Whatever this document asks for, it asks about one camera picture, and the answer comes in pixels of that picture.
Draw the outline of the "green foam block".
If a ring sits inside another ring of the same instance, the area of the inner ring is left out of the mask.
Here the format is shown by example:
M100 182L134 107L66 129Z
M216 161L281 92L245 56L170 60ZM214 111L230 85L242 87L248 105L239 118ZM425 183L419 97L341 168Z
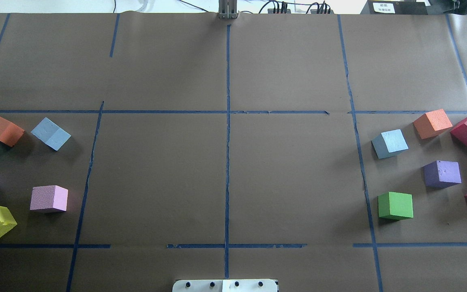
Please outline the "green foam block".
M398 221L414 217L411 194L389 191L379 195L377 201L379 218Z

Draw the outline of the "black box with label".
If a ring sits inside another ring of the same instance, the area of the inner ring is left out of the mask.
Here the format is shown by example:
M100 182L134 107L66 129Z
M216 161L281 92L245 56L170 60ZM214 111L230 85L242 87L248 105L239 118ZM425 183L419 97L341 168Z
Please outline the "black box with label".
M427 15L427 7L424 2L400 1L400 0L367 0L361 15Z

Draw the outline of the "light blue foam block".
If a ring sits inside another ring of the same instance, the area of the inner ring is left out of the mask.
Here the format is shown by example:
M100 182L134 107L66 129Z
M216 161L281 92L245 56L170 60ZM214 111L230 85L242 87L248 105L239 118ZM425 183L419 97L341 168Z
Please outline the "light blue foam block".
M394 157L409 149L400 129L382 132L371 143L379 159Z
M71 138L71 135L49 118L43 118L31 131L35 137L54 151L58 151Z

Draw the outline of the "pink foam block left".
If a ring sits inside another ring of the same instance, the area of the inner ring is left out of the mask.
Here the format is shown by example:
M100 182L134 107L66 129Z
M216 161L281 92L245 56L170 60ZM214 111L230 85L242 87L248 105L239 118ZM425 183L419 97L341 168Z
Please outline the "pink foam block left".
M69 190L59 185L44 185L32 188L30 211L55 213L66 211Z

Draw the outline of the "orange foam block left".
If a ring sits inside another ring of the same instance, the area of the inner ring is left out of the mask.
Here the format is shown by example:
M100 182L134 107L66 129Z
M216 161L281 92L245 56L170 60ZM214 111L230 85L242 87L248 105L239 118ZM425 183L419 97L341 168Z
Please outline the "orange foam block left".
M24 135L25 131L13 122L0 116L0 142L13 147Z

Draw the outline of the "orange foam block right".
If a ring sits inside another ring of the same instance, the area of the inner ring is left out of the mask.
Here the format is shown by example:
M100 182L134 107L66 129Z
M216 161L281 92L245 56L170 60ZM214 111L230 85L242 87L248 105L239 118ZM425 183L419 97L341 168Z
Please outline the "orange foam block right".
M444 109L422 114L413 121L413 125L421 139L436 137L453 127Z

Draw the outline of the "aluminium frame post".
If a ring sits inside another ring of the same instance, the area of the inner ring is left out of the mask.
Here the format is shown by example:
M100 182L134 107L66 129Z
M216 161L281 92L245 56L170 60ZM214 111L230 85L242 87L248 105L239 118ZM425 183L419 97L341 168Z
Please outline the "aluminium frame post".
M237 19L237 0L219 0L218 3L219 10L217 15L219 19Z

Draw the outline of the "white mounting plate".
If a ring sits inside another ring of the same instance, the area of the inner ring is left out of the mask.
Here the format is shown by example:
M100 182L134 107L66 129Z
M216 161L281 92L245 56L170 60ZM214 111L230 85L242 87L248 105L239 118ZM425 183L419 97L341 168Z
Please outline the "white mounting plate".
M181 279L173 292L278 292L274 279Z

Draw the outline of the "orange foam block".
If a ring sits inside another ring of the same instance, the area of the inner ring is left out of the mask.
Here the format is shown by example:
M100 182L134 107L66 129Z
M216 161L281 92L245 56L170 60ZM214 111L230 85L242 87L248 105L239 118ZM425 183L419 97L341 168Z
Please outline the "orange foam block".
M0 142L13 147L24 135L25 131L13 122L0 116Z
M413 121L413 125L421 139L436 137L453 127L444 109L422 114Z

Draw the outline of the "purple foam block right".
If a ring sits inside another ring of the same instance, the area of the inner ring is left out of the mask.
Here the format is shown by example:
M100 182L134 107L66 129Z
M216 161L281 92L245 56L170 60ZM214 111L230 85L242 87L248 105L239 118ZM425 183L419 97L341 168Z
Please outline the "purple foam block right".
M443 189L462 183L459 163L457 161L433 161L424 165L424 182L427 187Z

